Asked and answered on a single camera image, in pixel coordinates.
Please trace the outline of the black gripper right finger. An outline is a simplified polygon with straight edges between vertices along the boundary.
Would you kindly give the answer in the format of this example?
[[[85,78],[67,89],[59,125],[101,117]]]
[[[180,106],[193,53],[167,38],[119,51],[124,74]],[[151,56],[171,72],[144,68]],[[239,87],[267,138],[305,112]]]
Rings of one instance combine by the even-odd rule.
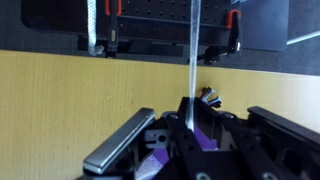
[[[264,125],[271,126],[272,128],[278,129],[291,137],[297,138],[299,141],[309,144],[317,150],[320,149],[319,133],[259,106],[250,107],[248,112],[249,118],[252,118],[257,123],[263,123]]]

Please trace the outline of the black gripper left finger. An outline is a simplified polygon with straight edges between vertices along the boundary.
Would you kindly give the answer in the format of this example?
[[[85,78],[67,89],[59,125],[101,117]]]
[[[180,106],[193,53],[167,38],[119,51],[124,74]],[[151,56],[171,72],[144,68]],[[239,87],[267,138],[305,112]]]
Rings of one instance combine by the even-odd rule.
[[[141,108],[83,161],[83,168],[101,175],[135,137],[155,119],[153,109]]]

